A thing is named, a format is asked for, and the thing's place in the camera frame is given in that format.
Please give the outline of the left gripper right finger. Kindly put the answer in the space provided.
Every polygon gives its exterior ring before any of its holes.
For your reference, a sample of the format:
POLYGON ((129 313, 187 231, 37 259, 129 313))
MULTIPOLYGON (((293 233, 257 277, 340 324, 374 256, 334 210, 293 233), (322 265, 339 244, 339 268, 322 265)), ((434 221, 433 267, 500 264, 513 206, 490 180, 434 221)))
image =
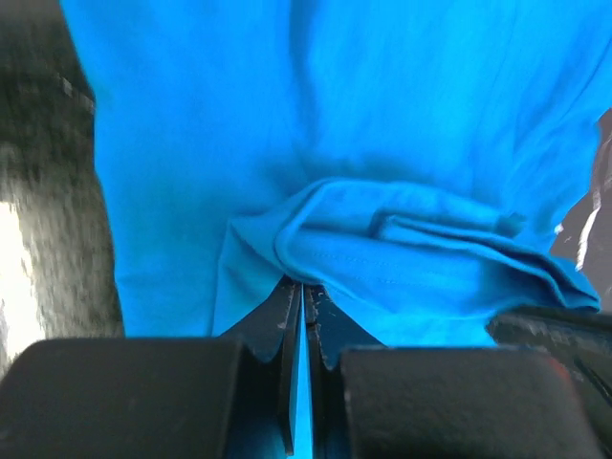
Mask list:
POLYGON ((317 458, 599 458, 565 366, 545 351, 390 348, 304 289, 317 458))

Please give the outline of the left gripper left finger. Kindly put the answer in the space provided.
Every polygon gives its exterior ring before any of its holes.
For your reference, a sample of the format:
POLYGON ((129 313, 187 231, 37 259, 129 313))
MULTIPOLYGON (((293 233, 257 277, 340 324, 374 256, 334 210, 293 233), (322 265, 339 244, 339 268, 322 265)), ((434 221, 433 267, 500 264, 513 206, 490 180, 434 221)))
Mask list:
POLYGON ((214 339, 49 339, 1 382, 5 458, 285 458, 301 288, 214 339))

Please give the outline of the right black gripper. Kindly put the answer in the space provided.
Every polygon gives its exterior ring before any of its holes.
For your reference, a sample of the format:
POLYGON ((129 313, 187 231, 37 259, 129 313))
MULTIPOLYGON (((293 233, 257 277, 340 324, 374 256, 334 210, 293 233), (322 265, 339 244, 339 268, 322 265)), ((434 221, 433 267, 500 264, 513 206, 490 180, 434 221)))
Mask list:
POLYGON ((585 310, 516 308, 495 317, 488 332, 500 345, 545 351, 572 375, 589 421, 611 448, 611 316, 585 310))

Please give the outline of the blue t-shirt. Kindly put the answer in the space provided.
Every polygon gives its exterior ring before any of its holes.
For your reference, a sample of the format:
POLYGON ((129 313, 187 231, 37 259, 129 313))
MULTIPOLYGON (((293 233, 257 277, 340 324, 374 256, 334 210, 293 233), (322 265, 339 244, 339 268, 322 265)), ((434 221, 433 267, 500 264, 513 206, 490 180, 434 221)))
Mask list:
POLYGON ((390 346, 596 312, 550 254, 611 106, 607 1, 65 1, 125 335, 207 337, 281 278, 390 346))

